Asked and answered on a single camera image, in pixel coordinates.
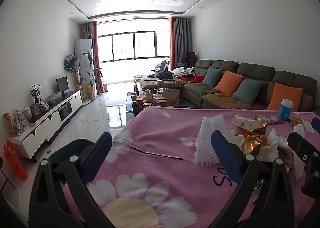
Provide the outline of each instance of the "orange pillow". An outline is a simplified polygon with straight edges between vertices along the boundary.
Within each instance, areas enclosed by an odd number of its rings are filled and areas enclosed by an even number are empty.
[[[283,99],[289,99],[293,103],[291,111],[298,111],[300,100],[302,97],[302,92],[303,88],[294,88],[275,83],[275,88],[273,88],[271,102],[267,110],[280,110],[281,101]]]
[[[243,79],[244,76],[226,71],[223,74],[220,82],[217,84],[215,90],[218,90],[227,96],[232,96],[238,89]]]

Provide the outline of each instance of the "teal pillow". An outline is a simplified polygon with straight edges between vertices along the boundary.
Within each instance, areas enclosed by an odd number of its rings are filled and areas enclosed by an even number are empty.
[[[245,78],[241,82],[238,90],[233,94],[232,98],[252,105],[261,87],[262,82]]]
[[[222,72],[222,69],[209,67],[202,83],[211,88],[215,87],[216,83],[219,80],[219,76],[221,72]]]

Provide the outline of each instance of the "plant in vase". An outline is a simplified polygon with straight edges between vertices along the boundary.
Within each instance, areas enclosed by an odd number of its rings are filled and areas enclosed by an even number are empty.
[[[32,95],[32,97],[35,99],[35,103],[40,103],[40,100],[38,98],[38,96],[40,96],[40,89],[39,89],[40,85],[38,85],[38,87],[36,87],[36,84],[34,86],[31,86],[31,91],[30,91],[30,95]]]
[[[102,76],[102,73],[100,71],[101,68],[96,68],[96,69],[92,69],[92,63],[93,63],[93,59],[92,59],[92,56],[90,54],[89,51],[87,51],[87,53],[84,53],[84,54],[87,54],[88,55],[88,59],[89,59],[89,62],[90,62],[90,72],[88,72],[86,70],[86,72],[88,73],[89,75],[89,78],[90,78],[90,82],[87,81],[87,79],[85,79],[84,77],[82,77],[80,79],[80,84],[82,84],[83,80],[85,80],[88,84],[89,84],[89,87],[87,88],[87,91],[88,93],[90,94],[90,100],[93,102],[94,98],[93,98],[93,90],[94,90],[94,81],[95,81],[95,74],[98,72],[98,74]]]
[[[91,32],[87,30],[81,31],[80,33],[81,38],[88,38],[88,36],[91,36],[91,35],[92,35]]]

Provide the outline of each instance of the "silver screw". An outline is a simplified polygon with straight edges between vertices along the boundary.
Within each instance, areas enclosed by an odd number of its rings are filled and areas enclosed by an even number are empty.
[[[79,157],[78,157],[77,155],[73,155],[73,156],[70,157],[69,160],[70,160],[71,162],[76,162],[76,161],[78,160],[78,158],[79,158]]]
[[[40,164],[42,166],[45,166],[46,164],[48,164],[48,161],[46,159],[41,160]]]
[[[276,163],[279,165],[282,165],[283,161],[282,161],[282,159],[276,159]]]
[[[246,154],[245,158],[249,161],[254,160],[254,156],[252,156],[251,154]]]

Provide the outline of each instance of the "glossy floor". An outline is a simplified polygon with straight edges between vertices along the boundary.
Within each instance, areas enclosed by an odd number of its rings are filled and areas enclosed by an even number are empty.
[[[85,138],[96,142],[104,131],[108,131],[114,137],[126,124],[126,98],[127,93],[133,91],[134,83],[122,83],[108,85],[108,92],[99,95],[94,102],[81,108],[66,127],[59,133],[51,145],[42,144],[35,154],[40,161],[52,153],[78,138]],[[26,180],[19,179],[14,173],[8,175],[20,194],[18,209],[28,216],[29,201],[39,163],[32,163],[21,159],[28,172]],[[14,193],[7,183],[8,193]]]

